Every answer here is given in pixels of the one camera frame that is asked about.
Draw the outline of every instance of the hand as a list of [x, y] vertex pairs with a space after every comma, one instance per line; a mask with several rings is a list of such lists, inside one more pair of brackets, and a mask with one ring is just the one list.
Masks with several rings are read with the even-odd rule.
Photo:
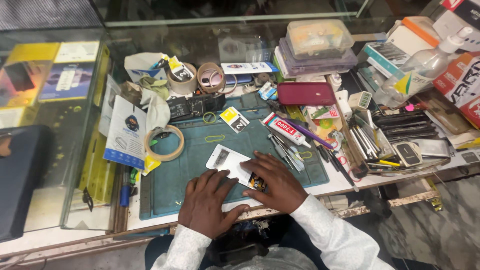
[[240, 166], [260, 176], [268, 185], [268, 193], [247, 189], [243, 195], [268, 208], [291, 214], [305, 201], [307, 192], [281, 161], [271, 154], [253, 153], [257, 159], [241, 162]]
[[248, 204], [242, 204], [229, 213], [222, 212], [225, 197], [238, 182], [237, 178], [229, 179], [217, 189], [220, 180], [229, 173], [229, 170], [208, 170], [187, 183], [179, 224], [215, 239], [226, 232], [244, 211], [250, 209]]

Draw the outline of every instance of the spray bottle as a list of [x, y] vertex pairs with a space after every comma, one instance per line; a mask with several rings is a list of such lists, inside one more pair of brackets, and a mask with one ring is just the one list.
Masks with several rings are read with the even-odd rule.
[[464, 27], [436, 48], [416, 52], [377, 90], [373, 95], [375, 102], [395, 108], [407, 101], [445, 72], [448, 56], [460, 48], [472, 32], [472, 28]]

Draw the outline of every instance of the white sleeve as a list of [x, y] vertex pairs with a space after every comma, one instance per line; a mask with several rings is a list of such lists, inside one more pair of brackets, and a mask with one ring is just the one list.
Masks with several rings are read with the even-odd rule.
[[393, 270], [380, 260], [377, 242], [350, 223], [335, 217], [313, 195], [291, 216], [304, 228], [330, 270]]
[[179, 224], [168, 252], [156, 259], [151, 270], [197, 270], [211, 242], [207, 236]]

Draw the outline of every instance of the green cloth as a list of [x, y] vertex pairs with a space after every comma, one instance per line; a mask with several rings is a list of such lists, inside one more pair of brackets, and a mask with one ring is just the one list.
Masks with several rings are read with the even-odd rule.
[[141, 87], [149, 89], [157, 93], [163, 100], [167, 100], [170, 94], [165, 86], [167, 80], [157, 80], [148, 75], [143, 75], [138, 81]]

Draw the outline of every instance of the purple pen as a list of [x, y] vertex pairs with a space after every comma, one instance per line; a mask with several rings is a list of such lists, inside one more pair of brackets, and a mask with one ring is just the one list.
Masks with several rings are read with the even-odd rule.
[[312, 139], [314, 139], [315, 141], [323, 144], [325, 147], [327, 147], [328, 149], [333, 149], [333, 147], [325, 142], [324, 140], [320, 139], [317, 135], [315, 135], [313, 132], [311, 132], [310, 130], [302, 127], [301, 125], [297, 125], [295, 124], [294, 122], [290, 121], [289, 119], [284, 119], [282, 118], [282, 120], [284, 120], [285, 122], [289, 123], [291, 126], [293, 126], [294, 128], [298, 129], [300, 132], [302, 132], [305, 136], [308, 136]]

